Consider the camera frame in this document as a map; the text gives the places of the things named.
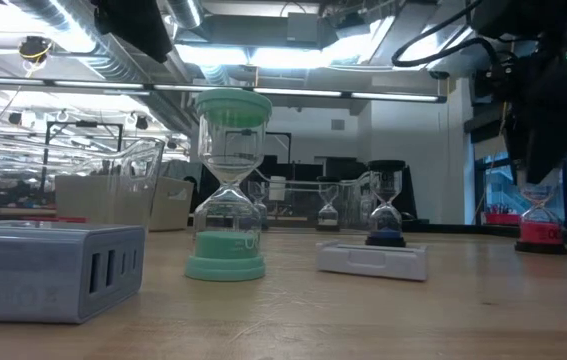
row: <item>hourglass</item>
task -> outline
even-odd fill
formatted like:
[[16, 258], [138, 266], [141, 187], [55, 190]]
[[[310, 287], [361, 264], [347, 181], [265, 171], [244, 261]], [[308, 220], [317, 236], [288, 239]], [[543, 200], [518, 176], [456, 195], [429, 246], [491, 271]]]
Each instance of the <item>hourglass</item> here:
[[401, 214], [392, 200], [401, 193], [405, 161], [376, 160], [368, 163], [370, 188], [381, 204], [370, 215], [370, 234], [366, 245], [405, 247], [401, 231]]
[[265, 198], [269, 192], [269, 183], [260, 179], [258, 177], [254, 177], [253, 179], [249, 180], [247, 183], [247, 191], [254, 201], [254, 206], [258, 209], [259, 214], [261, 214], [261, 229], [267, 230], [267, 206], [263, 204], [263, 198]]
[[209, 90], [196, 100], [199, 158], [221, 186], [194, 213], [194, 250], [185, 275], [212, 281], [262, 277], [261, 214], [239, 184], [263, 161], [272, 104], [261, 95], [231, 89]]
[[532, 203], [532, 207], [521, 215], [520, 238], [517, 251], [541, 254], [567, 254], [563, 245], [561, 220], [545, 205], [552, 199], [559, 185], [561, 168], [557, 167], [538, 184], [527, 182], [525, 166], [517, 164], [517, 185], [521, 195]]
[[332, 205], [334, 199], [339, 195], [340, 179], [333, 176], [319, 176], [316, 180], [319, 182], [319, 195], [323, 199], [316, 230], [340, 231], [339, 212]]

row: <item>mint green base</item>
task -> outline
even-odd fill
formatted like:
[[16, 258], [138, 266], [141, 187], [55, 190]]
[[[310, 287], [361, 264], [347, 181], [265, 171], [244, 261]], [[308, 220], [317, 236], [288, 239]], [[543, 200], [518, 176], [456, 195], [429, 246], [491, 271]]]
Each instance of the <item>mint green base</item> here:
[[190, 256], [185, 276], [206, 281], [246, 281], [265, 276], [263, 256], [248, 259], [210, 259]]

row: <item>clear plastic container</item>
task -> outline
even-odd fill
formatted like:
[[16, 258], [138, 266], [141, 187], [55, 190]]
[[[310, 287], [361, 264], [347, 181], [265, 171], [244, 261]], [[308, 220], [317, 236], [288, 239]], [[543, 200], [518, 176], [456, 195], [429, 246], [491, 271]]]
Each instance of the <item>clear plastic container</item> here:
[[0, 216], [148, 226], [164, 143], [121, 152], [0, 138]]
[[212, 281], [262, 277], [261, 213], [239, 183], [263, 161], [272, 104], [253, 92], [214, 89], [198, 96], [196, 109], [199, 158], [221, 186], [196, 209], [194, 250], [185, 275]]
[[268, 195], [270, 183], [260, 181], [258, 177], [253, 177], [248, 181], [248, 193], [254, 202], [254, 206], [261, 214], [261, 230], [267, 230], [267, 206], [263, 203], [263, 199]]
[[516, 166], [517, 186], [532, 207], [521, 215], [520, 238], [516, 250], [542, 254], [567, 254], [563, 244], [561, 219], [545, 205], [556, 193], [561, 178], [561, 167], [556, 167], [538, 184], [527, 182], [526, 168]]
[[370, 215], [370, 234], [366, 244], [374, 246], [405, 247], [401, 229], [401, 213], [392, 206], [392, 200], [401, 193], [405, 162], [376, 160], [368, 163], [370, 188], [381, 204]]
[[332, 176], [319, 176], [319, 194], [323, 207], [319, 210], [316, 230], [339, 231], [339, 212], [334, 208], [334, 199], [339, 195], [340, 179]]

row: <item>wooden table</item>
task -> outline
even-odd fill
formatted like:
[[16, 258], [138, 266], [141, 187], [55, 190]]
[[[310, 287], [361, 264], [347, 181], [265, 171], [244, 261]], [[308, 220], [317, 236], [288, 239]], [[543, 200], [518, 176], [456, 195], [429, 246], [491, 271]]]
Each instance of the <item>wooden table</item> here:
[[138, 295], [80, 326], [0, 324], [0, 359], [567, 359], [567, 257], [407, 234], [430, 245], [418, 283], [316, 272], [328, 238], [267, 234], [265, 278], [212, 283], [183, 276], [189, 234], [151, 234]]

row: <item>black machine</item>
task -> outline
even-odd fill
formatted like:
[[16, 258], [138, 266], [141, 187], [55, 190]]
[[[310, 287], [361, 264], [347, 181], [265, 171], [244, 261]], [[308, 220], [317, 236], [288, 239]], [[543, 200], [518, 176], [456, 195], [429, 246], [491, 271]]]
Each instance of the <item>black machine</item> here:
[[[536, 50], [502, 60], [490, 42], [475, 38], [423, 59], [399, 60], [411, 45], [472, 11], [471, 26], [479, 35], [501, 42], [532, 40]], [[509, 104], [501, 129], [510, 158], [527, 169], [528, 182], [541, 182], [567, 153], [567, 0], [476, 0], [406, 43], [392, 61], [417, 66], [471, 45], [483, 46], [491, 62], [478, 71], [477, 89]]]

